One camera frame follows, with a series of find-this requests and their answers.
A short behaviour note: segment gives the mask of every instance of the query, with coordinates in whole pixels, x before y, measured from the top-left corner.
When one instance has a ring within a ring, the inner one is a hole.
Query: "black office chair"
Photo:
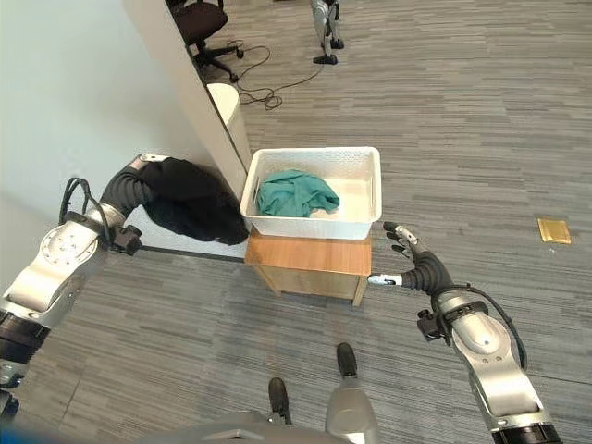
[[[197,3],[184,6],[186,0],[166,0],[171,14],[183,41],[189,47],[197,45],[198,54],[194,57],[197,68],[203,69],[208,65],[225,70],[231,82],[239,79],[232,69],[226,64],[216,60],[216,57],[223,54],[236,53],[238,58],[243,58],[244,53],[236,44],[224,48],[209,49],[205,45],[205,39],[220,31],[228,22],[228,16],[224,12],[224,0],[218,0],[218,5],[197,0]]]

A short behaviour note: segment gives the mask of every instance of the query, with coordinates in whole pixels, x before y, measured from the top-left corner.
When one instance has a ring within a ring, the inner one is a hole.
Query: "wooden tabletop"
[[[262,236],[253,228],[245,262],[248,265],[368,276],[372,268],[372,241],[370,237],[327,240]]]

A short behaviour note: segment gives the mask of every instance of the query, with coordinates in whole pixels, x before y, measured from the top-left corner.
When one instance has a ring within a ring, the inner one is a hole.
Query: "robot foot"
[[[269,403],[271,404],[271,411],[284,418],[287,426],[292,424],[288,391],[281,377],[274,377],[269,381]]]
[[[355,361],[353,348],[347,342],[341,342],[337,346],[337,363],[341,377],[356,377],[358,375],[358,364]]]
[[[331,49],[343,49],[345,43],[341,39],[331,39]]]
[[[337,57],[332,55],[320,55],[313,59],[313,63],[317,65],[337,65]]]

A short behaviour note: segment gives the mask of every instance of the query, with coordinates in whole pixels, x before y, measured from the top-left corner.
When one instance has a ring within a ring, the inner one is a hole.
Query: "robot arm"
[[[445,339],[466,365],[475,399],[494,441],[561,443],[523,369],[525,353],[521,354],[521,367],[512,355],[510,335],[504,325],[488,315],[483,302],[468,296],[477,293],[490,298],[470,286],[453,285],[446,267],[407,228],[387,222],[385,229],[387,236],[401,245],[393,245],[393,250],[412,256],[415,269],[398,275],[373,275],[368,281],[422,290],[431,297],[433,313],[420,312],[417,325],[427,340]],[[522,348],[511,319],[495,306]]]
[[[68,183],[60,225],[45,235],[35,259],[20,272],[0,299],[0,413],[16,413],[18,401],[1,389],[14,389],[27,372],[29,361],[43,341],[71,309],[86,280],[98,272],[109,249],[134,254],[141,233],[123,227],[131,211],[155,194],[137,178],[147,161],[162,156],[143,154],[109,182],[101,202],[90,194],[84,179]],[[85,191],[84,215],[67,212],[77,186]]]

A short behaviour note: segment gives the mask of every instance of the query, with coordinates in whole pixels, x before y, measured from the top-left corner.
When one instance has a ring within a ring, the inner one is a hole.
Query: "electrical cable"
[[[466,285],[451,285],[449,287],[446,287],[445,289],[440,290],[438,293],[436,293],[432,296],[431,302],[432,302],[432,308],[434,309],[434,311],[436,311],[436,309],[434,307],[438,307],[439,296],[447,291],[454,291],[454,290],[468,291],[470,293],[478,294],[479,296],[487,299],[489,301],[489,303],[491,303],[491,305],[493,305],[493,307],[496,309],[496,311],[501,316],[501,319],[503,319],[503,322],[506,324],[506,326],[508,326],[508,329],[511,331],[512,335],[514,336],[514,339],[516,340],[516,346],[518,348],[518,356],[520,358],[520,366],[523,368],[523,370],[526,371],[526,368],[528,367],[528,355],[526,354],[526,347],[524,346],[524,343],[522,342],[522,339],[520,338],[520,335],[518,334],[518,330],[516,329],[516,326],[514,325],[512,318],[508,316],[508,314],[505,312],[505,310],[501,307],[501,305],[499,305],[495,301],[495,299],[493,299],[491,296],[489,296],[484,291],[471,286],[471,284],[469,284],[469,283],[467,283]]]
[[[59,207],[59,218],[58,222],[59,225],[64,225],[66,223],[66,213],[68,212],[68,207],[70,206],[71,202],[70,199],[72,194],[78,187],[82,188],[82,192],[84,194],[84,204],[82,205],[82,213],[86,214],[86,209],[88,206],[88,202],[90,201],[91,204],[94,206],[96,211],[101,216],[101,221],[103,222],[103,233],[104,233],[104,241],[107,246],[111,246],[111,232],[109,231],[109,225],[107,223],[107,218],[105,216],[105,211],[100,203],[94,199],[93,194],[91,193],[91,187],[89,185],[88,180],[82,178],[70,178],[68,183],[66,184],[66,188],[64,189],[64,194],[62,196],[62,203]]]
[[[236,44],[238,46],[238,48],[241,49],[244,46],[244,41],[243,40],[233,40],[231,42],[228,42],[227,47],[231,46],[233,44]],[[306,79],[295,81],[295,82],[289,83],[287,85],[282,85],[277,88],[269,88],[269,87],[254,88],[254,89],[245,88],[244,86],[241,85],[241,80],[244,78],[244,76],[249,71],[251,71],[254,68],[260,67],[267,60],[269,60],[269,58],[271,58],[271,50],[267,46],[264,46],[262,44],[253,46],[252,48],[244,49],[242,51],[244,53],[248,53],[248,52],[256,50],[256,49],[265,49],[267,52],[266,56],[263,58],[263,60],[261,60],[257,63],[254,63],[253,65],[250,65],[248,68],[244,69],[242,71],[242,73],[239,75],[239,79],[236,81],[237,88],[239,89],[240,103],[243,105],[262,103],[262,104],[264,104],[265,110],[267,110],[267,111],[275,109],[275,108],[281,106],[281,104],[283,103],[283,99],[281,98],[281,96],[278,95],[278,91],[285,90],[286,88],[290,88],[292,86],[302,85],[303,83],[306,83],[307,81],[314,79],[316,76],[318,76],[321,73],[321,71],[323,70],[323,67],[324,67],[324,65],[321,65],[320,68],[313,75],[307,77]],[[254,93],[264,93],[265,95],[257,97],[256,95],[253,95]]]

